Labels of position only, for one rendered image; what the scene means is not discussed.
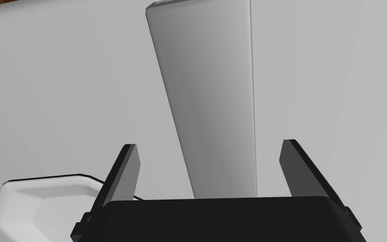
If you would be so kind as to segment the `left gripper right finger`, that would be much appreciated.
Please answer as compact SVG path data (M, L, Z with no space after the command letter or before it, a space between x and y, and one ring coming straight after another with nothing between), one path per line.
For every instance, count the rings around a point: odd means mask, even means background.
M283 140L279 162L292 196L325 196L338 206L344 205L312 159L295 139Z

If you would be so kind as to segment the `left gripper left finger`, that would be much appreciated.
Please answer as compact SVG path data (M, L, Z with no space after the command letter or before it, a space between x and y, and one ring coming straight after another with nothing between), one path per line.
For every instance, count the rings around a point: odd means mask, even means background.
M98 212L111 201L133 200L140 166L137 145L125 144L101 187L90 212Z

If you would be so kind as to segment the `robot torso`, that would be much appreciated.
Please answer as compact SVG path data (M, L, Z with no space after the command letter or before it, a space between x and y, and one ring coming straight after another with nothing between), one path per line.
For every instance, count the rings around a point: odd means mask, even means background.
M0 189L0 233L9 242L77 242L104 182L69 174L5 182Z

